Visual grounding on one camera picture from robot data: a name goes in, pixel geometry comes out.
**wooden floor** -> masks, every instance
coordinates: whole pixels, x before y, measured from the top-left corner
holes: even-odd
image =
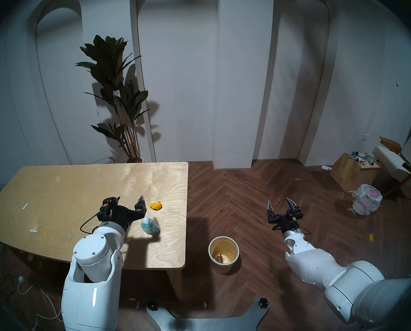
[[[381,170],[374,186],[385,192],[390,184]],[[362,259],[373,263],[385,278],[401,278],[411,272],[411,200],[404,195],[410,196],[409,188],[384,199],[372,215],[360,216],[347,210],[351,197],[328,172],[305,168],[297,161],[254,161],[251,169],[226,170],[213,170],[211,162],[191,162],[183,302],[176,301],[165,272],[124,270],[118,330],[159,330],[145,310],[151,298],[164,301],[178,317],[233,317],[243,314],[259,296],[267,297],[270,310],[258,330],[359,330],[357,323],[340,322],[322,292],[290,270],[282,234],[272,231],[266,221],[267,201],[281,213],[287,209],[285,197],[299,204],[304,213],[299,223],[312,233],[306,239],[330,252],[340,265]],[[220,235],[236,240],[240,249],[240,259],[227,275],[211,271],[208,260],[208,244]],[[4,248],[0,282],[8,272],[14,282],[23,272],[29,283],[41,282],[59,307],[68,268],[61,266],[54,269],[54,280],[46,281]],[[1,288],[5,294],[11,292],[9,277]],[[35,313],[52,314],[38,290],[26,296],[15,293],[9,301],[31,324]],[[41,320],[39,325],[44,330],[64,329],[56,320]]]

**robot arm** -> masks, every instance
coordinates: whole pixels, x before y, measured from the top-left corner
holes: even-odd
[[[103,201],[97,213],[101,224],[74,247],[62,296],[66,331],[115,329],[123,266],[120,249],[130,224],[146,214],[143,196],[135,210],[118,205],[118,200]],[[85,274],[92,283],[85,282]]]
[[[381,272],[371,263],[356,261],[340,266],[334,257],[305,241],[297,223],[303,218],[300,207],[287,198],[290,207],[286,214],[275,214],[270,202],[267,220],[277,224],[284,242],[290,249],[285,260],[293,272],[310,285],[316,285],[333,312],[345,323],[355,320],[362,325],[384,325],[387,315],[411,286],[411,279],[384,280]]]

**chair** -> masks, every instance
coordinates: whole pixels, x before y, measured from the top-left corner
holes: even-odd
[[[385,193],[385,198],[411,179],[411,137],[403,147],[398,142],[384,137],[380,137],[380,143],[388,149],[376,146],[373,154],[390,176],[399,181],[394,188]]]

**trash can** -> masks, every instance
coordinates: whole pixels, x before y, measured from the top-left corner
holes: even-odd
[[[227,236],[216,237],[209,244],[209,257],[212,269],[216,273],[225,274],[239,257],[238,244]]]
[[[362,216],[370,214],[378,209],[382,200],[381,193],[371,185],[360,185],[352,194],[355,201],[352,203],[354,211]]]

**potted plant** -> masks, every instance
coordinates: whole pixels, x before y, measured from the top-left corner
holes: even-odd
[[[117,115],[118,126],[116,123],[106,125],[98,123],[97,126],[92,126],[97,132],[104,134],[106,137],[118,141],[129,160],[127,162],[142,162],[138,156],[137,135],[135,131],[136,119],[146,111],[141,111],[141,103],[147,98],[148,91],[134,91],[134,86],[131,81],[123,84],[122,72],[135,59],[131,61],[127,59],[129,54],[123,61],[120,61],[127,41],[123,38],[116,40],[115,38],[106,37],[104,40],[99,35],[96,35],[92,44],[85,44],[85,47],[80,49],[96,63],[90,61],[82,61],[75,66],[82,66],[88,69],[92,77],[99,82],[103,88],[100,90],[101,97],[89,92],[90,94],[103,101],[107,102]]]

